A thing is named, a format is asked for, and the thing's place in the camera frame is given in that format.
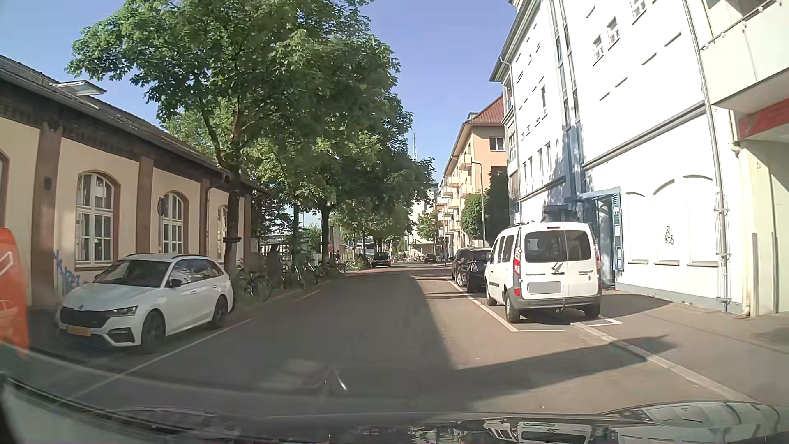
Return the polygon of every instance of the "asphalt road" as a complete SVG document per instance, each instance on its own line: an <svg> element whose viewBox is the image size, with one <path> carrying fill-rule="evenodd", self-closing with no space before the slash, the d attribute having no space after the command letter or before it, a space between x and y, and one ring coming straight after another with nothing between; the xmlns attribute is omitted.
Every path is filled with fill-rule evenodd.
<svg viewBox="0 0 789 444"><path fill-rule="evenodd" d="M606 340L613 307L517 325L442 265L359 272L177 335L154 355L31 353L27 379L103 408L166 405L243 416L359 412L602 412L732 398ZM654 353L661 335L631 338Z"/></svg>

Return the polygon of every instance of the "tree trunk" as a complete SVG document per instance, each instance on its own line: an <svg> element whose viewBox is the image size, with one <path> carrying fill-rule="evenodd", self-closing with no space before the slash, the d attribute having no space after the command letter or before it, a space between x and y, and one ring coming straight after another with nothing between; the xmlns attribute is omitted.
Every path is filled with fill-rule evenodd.
<svg viewBox="0 0 789 444"><path fill-rule="evenodd" d="M320 206L320 261L327 263L329 260L329 205Z"/></svg>
<svg viewBox="0 0 789 444"><path fill-rule="evenodd" d="M298 229L299 228L299 220L298 220L298 218L299 218L299 213L301 212L300 210L301 209L299 208L299 204L294 202L294 218L290 222L290 232L293 233L293 235L291 236L291 240L290 240L290 263L291 264L295 264L296 263L296 249L301 246L301 243L299 242L299 240L300 240L299 239L299 235L298 235L298 232L299 232L299 229Z"/></svg>
<svg viewBox="0 0 789 444"><path fill-rule="evenodd" d="M235 277L236 250L240 240L238 237L238 200L241 196L241 175L237 171L230 172L230 193L227 196L227 235L225 243L225 271Z"/></svg>

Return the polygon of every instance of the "street lamp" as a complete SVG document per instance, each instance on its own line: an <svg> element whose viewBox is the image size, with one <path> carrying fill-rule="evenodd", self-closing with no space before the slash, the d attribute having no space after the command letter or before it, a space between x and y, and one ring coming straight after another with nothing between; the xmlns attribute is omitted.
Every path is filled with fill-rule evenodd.
<svg viewBox="0 0 789 444"><path fill-rule="evenodd" d="M488 237L485 235L485 195L484 195L485 182L482 179L482 162L479 162L477 160L472 160L471 164L480 166L480 207L482 208L482 246L485 246Z"/></svg>

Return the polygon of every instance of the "red tiled roof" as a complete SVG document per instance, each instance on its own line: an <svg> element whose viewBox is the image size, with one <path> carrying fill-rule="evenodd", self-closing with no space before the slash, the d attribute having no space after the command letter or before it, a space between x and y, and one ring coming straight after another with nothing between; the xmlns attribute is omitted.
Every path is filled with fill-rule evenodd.
<svg viewBox="0 0 789 444"><path fill-rule="evenodd" d="M475 115L467 123L501 123L504 120L504 98L496 97L493 103L489 104L480 114Z"/></svg>

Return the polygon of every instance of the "sky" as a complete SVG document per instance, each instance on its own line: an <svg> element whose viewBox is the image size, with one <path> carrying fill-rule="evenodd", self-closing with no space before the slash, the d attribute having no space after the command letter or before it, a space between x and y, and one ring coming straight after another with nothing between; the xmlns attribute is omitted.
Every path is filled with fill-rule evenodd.
<svg viewBox="0 0 789 444"><path fill-rule="evenodd" d="M64 72L71 43L121 4L0 0L0 54L59 81L72 80ZM418 157L435 159L437 179L468 113L501 94L488 79L516 10L507 0L376 0L363 12L400 60L395 91L413 112ZM101 100L158 124L156 105L145 102L143 89L128 81L96 83L107 90ZM306 223L319 222L307 215Z"/></svg>

